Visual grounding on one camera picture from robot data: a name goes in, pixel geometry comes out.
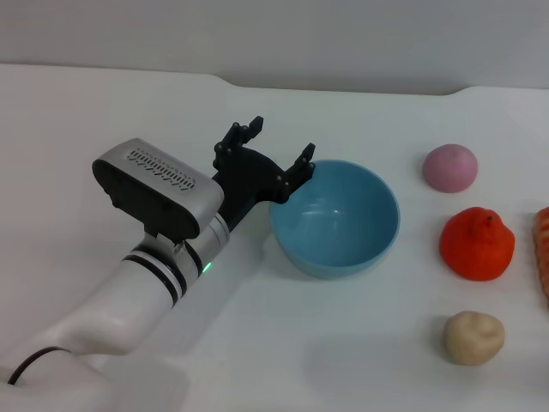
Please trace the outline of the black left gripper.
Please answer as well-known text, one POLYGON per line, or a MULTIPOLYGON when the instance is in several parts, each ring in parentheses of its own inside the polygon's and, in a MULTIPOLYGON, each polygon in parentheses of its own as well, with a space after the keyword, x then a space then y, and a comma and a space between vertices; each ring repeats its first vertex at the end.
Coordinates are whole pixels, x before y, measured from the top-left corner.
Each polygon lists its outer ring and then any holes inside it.
POLYGON ((229 227, 236 227, 260 202, 286 203, 315 171, 311 161, 316 146, 310 142, 283 173, 267 156, 244 148, 263 127, 256 116, 248 125, 233 123, 224 138, 214 145, 214 181, 224 192, 219 214, 229 227))

